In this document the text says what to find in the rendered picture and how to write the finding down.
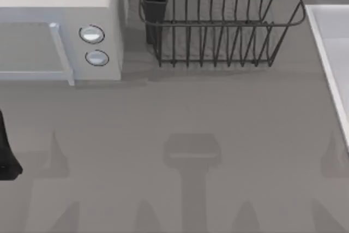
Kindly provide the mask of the dark cutlery holder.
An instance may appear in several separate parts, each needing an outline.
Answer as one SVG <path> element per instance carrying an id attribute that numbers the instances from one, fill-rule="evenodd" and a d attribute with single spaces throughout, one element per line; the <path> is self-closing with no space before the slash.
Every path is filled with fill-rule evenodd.
<path id="1" fill-rule="evenodd" d="M 157 26 L 165 19 L 166 6 L 168 0 L 140 0 L 142 20 L 145 23 L 146 43 L 155 44 L 157 42 Z"/>

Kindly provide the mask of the small silver microwave knob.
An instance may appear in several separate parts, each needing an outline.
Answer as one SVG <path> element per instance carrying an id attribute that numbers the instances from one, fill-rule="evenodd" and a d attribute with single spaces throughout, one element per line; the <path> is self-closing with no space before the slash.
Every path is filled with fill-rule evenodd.
<path id="1" fill-rule="evenodd" d="M 108 64 L 109 56 L 102 50 L 93 50 L 85 53 L 85 60 L 94 67 L 103 67 Z"/>

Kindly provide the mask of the microwave oven door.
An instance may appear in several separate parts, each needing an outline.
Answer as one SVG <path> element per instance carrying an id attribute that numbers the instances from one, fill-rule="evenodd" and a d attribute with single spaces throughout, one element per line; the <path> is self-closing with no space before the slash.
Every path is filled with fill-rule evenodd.
<path id="1" fill-rule="evenodd" d="M 73 66 L 55 22 L 0 22 L 0 81 L 67 81 Z"/>

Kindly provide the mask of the white sink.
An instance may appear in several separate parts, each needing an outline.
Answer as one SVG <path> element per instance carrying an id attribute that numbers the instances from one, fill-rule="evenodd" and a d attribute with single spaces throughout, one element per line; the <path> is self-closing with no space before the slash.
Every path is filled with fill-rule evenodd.
<path id="1" fill-rule="evenodd" d="M 305 8 L 349 152 L 349 4 Z"/>

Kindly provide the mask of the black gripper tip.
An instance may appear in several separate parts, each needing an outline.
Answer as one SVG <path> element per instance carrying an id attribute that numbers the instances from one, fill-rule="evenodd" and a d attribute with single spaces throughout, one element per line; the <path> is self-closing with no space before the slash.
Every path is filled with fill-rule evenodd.
<path id="1" fill-rule="evenodd" d="M 11 150 L 3 113 L 0 110 L 0 181 L 13 181 L 23 173 L 23 168 Z"/>

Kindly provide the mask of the large silver microwave knob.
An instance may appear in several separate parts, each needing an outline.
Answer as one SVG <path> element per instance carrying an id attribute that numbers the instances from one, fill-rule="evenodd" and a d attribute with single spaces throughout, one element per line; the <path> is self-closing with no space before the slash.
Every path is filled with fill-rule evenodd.
<path id="1" fill-rule="evenodd" d="M 105 33 L 96 25 L 88 25 L 79 29 L 79 37 L 86 43 L 98 44 L 104 40 Z"/>

